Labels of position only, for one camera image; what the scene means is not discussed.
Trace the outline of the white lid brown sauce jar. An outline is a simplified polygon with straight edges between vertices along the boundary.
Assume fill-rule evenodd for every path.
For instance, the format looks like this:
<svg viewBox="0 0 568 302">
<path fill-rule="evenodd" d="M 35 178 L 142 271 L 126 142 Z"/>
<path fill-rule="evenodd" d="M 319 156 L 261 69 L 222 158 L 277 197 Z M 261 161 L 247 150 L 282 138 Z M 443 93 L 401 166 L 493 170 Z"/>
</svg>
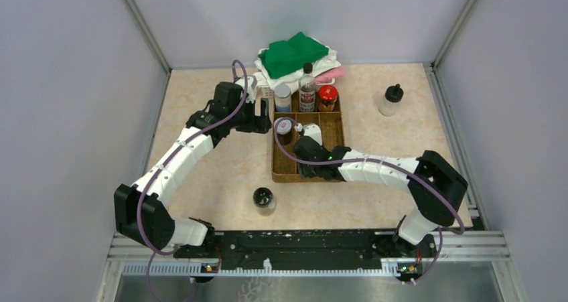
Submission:
<svg viewBox="0 0 568 302">
<path fill-rule="evenodd" d="M 291 119 L 280 118 L 276 124 L 277 140 L 282 146 L 289 145 L 293 141 L 294 124 Z"/>
</svg>

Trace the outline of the silver lid spice jar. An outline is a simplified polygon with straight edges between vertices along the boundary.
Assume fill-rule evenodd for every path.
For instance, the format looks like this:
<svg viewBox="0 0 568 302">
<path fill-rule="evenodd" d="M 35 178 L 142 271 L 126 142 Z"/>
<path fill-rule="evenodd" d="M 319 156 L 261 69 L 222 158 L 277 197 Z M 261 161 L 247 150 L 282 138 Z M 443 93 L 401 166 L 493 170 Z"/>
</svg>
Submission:
<svg viewBox="0 0 568 302">
<path fill-rule="evenodd" d="M 291 112 L 291 89 L 286 84 L 280 84 L 274 89 L 275 110 Z"/>
</svg>

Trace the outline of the red lid chili sauce jar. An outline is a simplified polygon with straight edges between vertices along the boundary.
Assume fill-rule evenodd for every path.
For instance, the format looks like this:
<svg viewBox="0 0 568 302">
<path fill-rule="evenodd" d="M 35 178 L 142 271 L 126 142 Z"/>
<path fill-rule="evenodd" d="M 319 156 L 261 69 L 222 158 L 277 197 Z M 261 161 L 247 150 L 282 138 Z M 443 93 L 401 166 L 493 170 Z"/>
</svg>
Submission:
<svg viewBox="0 0 568 302">
<path fill-rule="evenodd" d="M 338 90 L 333 85 L 323 85 L 318 91 L 320 112 L 333 112 L 338 99 Z"/>
</svg>

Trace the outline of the dark bottle red white label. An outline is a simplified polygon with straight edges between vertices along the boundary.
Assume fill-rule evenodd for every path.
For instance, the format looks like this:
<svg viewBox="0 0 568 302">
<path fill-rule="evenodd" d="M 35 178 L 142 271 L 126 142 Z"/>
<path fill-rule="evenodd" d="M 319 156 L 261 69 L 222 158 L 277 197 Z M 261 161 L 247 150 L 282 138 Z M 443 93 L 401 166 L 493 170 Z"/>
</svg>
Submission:
<svg viewBox="0 0 568 302">
<path fill-rule="evenodd" d="M 313 64 L 305 63 L 303 65 L 303 75 L 298 82 L 299 88 L 299 111 L 314 112 L 315 111 L 315 77 L 313 76 Z"/>
</svg>

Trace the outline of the black cap squeeze bottle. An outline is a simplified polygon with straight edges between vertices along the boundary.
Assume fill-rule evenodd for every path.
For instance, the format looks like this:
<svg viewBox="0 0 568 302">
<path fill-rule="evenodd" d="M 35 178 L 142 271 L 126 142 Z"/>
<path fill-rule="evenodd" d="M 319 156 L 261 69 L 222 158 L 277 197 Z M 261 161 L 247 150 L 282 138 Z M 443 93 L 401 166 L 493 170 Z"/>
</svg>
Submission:
<svg viewBox="0 0 568 302">
<path fill-rule="evenodd" d="M 386 117 L 395 115 L 400 108 L 403 97 L 404 90 L 400 84 L 389 86 L 379 102 L 378 109 L 380 113 Z"/>
</svg>

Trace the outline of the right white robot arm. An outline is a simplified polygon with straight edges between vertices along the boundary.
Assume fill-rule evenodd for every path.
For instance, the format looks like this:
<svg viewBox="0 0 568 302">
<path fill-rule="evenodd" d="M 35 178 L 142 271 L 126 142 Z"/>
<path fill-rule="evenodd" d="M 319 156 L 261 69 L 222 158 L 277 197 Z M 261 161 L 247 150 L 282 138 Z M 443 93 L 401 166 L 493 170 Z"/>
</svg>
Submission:
<svg viewBox="0 0 568 302">
<path fill-rule="evenodd" d="M 393 248 L 401 256 L 411 256 L 438 227 L 464 225 L 457 212 L 468 182 L 435 151 L 426 150 L 419 157 L 383 157 L 345 146 L 328 150 L 311 137 L 301 137 L 293 153 L 305 177 L 365 181 L 410 194 L 415 207 L 399 223 L 393 238 Z"/>
</svg>

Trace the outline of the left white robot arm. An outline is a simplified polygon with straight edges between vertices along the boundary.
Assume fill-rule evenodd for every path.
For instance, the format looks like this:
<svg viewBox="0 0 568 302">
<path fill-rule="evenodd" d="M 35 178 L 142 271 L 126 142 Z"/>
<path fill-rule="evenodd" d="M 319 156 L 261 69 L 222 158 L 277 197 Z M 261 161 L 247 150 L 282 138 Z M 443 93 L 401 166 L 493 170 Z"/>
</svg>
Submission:
<svg viewBox="0 0 568 302">
<path fill-rule="evenodd" d="M 114 192 L 115 225 L 119 234 L 158 254 L 170 246 L 189 245 L 198 257 L 212 254 L 211 224 L 195 218 L 172 218 L 167 211 L 177 188 L 197 162 L 235 130 L 266 134 L 272 124 L 268 100 L 261 99 L 256 115 L 257 81 L 244 76 L 216 85 L 208 109 L 192 114 L 175 143 L 149 171 L 132 185 Z"/>
</svg>

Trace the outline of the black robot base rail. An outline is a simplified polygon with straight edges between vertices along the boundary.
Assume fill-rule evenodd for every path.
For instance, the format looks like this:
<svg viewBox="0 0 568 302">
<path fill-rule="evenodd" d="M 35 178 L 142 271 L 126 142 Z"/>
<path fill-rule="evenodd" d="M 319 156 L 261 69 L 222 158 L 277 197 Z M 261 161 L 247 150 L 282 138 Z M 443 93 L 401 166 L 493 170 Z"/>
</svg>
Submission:
<svg viewBox="0 0 568 302">
<path fill-rule="evenodd" d="M 174 257 L 212 259 L 223 271 L 259 270 L 266 260 L 276 271 L 350 271 L 379 269 L 388 258 L 423 262 L 435 254 L 432 235 L 411 246 L 391 229 L 243 230 L 181 246 Z"/>
</svg>

